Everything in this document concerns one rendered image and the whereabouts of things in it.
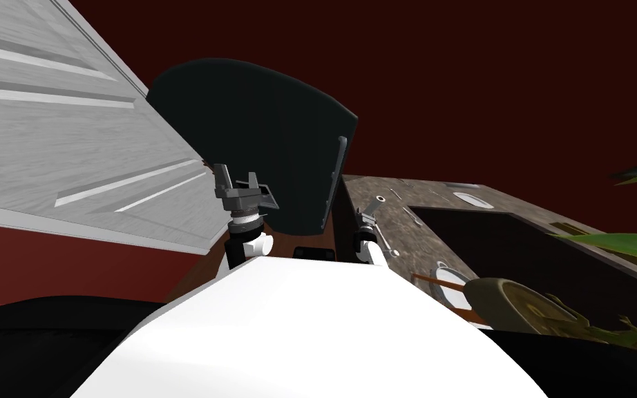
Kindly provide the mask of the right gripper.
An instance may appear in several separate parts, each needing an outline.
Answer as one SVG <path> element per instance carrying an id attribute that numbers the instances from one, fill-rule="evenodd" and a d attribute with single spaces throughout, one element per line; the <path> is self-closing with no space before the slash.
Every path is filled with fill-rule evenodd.
<path id="1" fill-rule="evenodd" d="M 373 228 L 377 224 L 375 212 L 384 202 L 384 198 L 373 198 L 365 209 L 356 208 L 356 221 L 359 228 Z"/>

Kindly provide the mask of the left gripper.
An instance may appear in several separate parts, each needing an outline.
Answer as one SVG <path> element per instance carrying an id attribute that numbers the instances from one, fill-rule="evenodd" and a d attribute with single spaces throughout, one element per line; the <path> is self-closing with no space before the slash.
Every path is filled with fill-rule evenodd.
<path id="1" fill-rule="evenodd" d="M 255 172 L 248 173 L 248 183 L 240 183 L 239 188 L 231 188 L 231 178 L 226 164 L 214 164 L 215 196 L 222 200 L 223 209 L 231 212 L 259 211 L 259 208 L 280 209 L 269 187 L 258 185 Z"/>

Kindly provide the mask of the silver spoon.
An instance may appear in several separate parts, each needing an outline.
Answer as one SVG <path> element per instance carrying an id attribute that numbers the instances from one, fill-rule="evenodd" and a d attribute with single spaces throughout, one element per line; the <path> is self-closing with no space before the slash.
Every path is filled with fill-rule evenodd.
<path id="1" fill-rule="evenodd" d="M 383 243 L 383 245 L 384 245 L 384 247 L 385 247 L 385 248 L 383 249 L 383 252 L 384 252 L 384 253 L 387 253 L 387 254 L 388 254 L 390 257 L 392 257 L 392 258 L 397 258 L 397 257 L 399 257 L 399 256 L 400 256 L 400 253 L 399 253 L 396 249 L 391 248 L 391 246 L 390 246 L 390 244 L 388 243 L 388 241 L 387 241 L 386 237 L 384 236 L 384 234 L 383 234 L 383 232 L 382 232 L 382 230 L 381 230 L 380 226 L 375 225 L 375 226 L 374 226 L 374 228 L 376 229 L 376 231 L 377 231 L 377 233 L 378 233 L 378 236 L 380 237 L 380 239 L 381 239 L 381 241 L 382 241 L 382 243 Z"/>

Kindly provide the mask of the orange wooden stick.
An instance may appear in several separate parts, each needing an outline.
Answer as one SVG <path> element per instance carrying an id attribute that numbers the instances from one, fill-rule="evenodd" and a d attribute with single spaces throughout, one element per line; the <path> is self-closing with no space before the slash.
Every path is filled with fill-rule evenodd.
<path id="1" fill-rule="evenodd" d="M 431 278 L 428 276 L 412 273 L 410 280 L 414 283 L 417 279 L 427 281 L 429 283 L 433 283 L 435 285 L 439 285 L 442 287 L 446 287 L 448 289 L 452 289 L 461 293 L 463 292 L 463 288 L 464 288 L 463 285 L 459 285 L 457 283 L 452 283 L 449 281 L 440 280 L 438 278 Z M 473 310 L 467 310 L 467 309 L 458 308 L 458 307 L 449 307 L 449 310 L 459 315 L 465 321 L 472 323 L 473 325 L 483 325 L 484 328 L 487 328 L 486 321 L 482 317 L 478 316 L 478 314 Z"/>

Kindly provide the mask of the white oval plate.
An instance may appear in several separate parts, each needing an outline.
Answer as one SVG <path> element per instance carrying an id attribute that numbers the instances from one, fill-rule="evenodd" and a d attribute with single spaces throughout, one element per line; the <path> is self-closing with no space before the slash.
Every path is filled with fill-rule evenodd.
<path id="1" fill-rule="evenodd" d="M 455 192 L 453 194 L 455 197 L 459 198 L 460 200 L 463 200 L 464 202 L 467 202 L 468 204 L 475 206 L 475 207 L 479 207 L 479 208 L 484 208 L 484 209 L 494 209 L 494 206 L 491 205 L 490 203 L 475 197 L 469 193 L 462 193 L 462 192 Z"/>

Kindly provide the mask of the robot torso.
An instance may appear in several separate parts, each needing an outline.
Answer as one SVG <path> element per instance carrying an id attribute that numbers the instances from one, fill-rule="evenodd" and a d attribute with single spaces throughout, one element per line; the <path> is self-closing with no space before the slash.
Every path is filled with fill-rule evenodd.
<path id="1" fill-rule="evenodd" d="M 71 398 L 547 398 L 383 265 L 258 257 L 141 322 Z"/>

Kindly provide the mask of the dark sink basin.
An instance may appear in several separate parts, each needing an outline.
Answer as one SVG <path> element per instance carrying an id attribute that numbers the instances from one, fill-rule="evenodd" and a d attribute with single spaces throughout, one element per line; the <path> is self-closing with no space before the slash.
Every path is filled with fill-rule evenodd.
<path id="1" fill-rule="evenodd" d="M 610 258 L 556 238 L 512 213 L 411 207 L 478 277 L 505 278 L 553 294 L 592 325 L 637 326 L 637 276 Z"/>

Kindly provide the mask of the white panelled door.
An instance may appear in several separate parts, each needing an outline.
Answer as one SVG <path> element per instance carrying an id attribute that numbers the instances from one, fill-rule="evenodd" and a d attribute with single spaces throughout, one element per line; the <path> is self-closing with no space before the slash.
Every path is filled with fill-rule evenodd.
<path id="1" fill-rule="evenodd" d="M 210 170 L 71 0 L 0 0 L 0 227 L 205 255 Z"/>

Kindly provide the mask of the green potted plant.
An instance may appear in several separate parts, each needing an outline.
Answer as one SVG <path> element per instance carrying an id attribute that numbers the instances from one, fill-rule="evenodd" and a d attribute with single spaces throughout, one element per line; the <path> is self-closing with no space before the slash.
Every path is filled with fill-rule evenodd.
<path id="1" fill-rule="evenodd" d="M 568 236 L 546 230 L 556 238 L 571 241 Z M 477 276 L 466 284 L 465 292 L 473 309 L 492 328 L 596 341 L 637 350 L 637 326 L 627 316 L 619 317 L 623 324 L 621 330 L 597 328 L 557 296 L 543 295 L 505 278 Z"/>

